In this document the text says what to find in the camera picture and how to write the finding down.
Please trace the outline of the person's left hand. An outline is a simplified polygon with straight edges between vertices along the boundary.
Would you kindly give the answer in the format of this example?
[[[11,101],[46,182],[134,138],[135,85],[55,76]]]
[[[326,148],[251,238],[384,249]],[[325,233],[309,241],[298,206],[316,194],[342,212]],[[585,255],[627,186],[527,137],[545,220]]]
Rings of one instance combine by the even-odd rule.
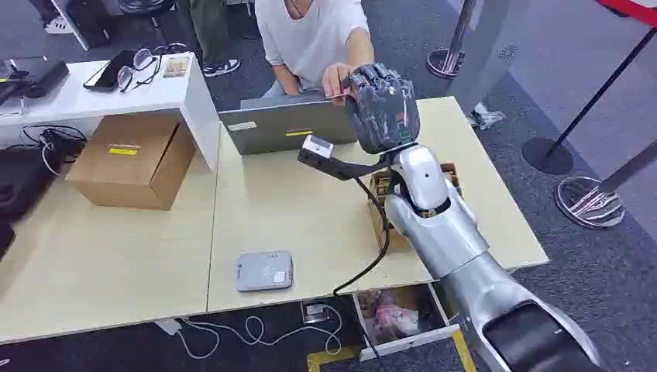
[[[322,75],[322,90],[325,97],[330,99],[334,105],[344,106],[347,98],[355,98],[352,88],[344,88],[342,81],[353,71],[354,66],[338,62],[328,66]]]

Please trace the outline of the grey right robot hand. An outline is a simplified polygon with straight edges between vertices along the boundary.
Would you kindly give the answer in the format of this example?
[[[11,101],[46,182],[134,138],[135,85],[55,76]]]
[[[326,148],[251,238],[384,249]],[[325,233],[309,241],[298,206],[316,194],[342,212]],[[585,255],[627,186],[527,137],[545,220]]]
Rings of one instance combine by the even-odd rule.
[[[420,119],[413,82],[382,63],[365,64],[344,78],[345,110],[357,140],[370,154],[415,142]]]

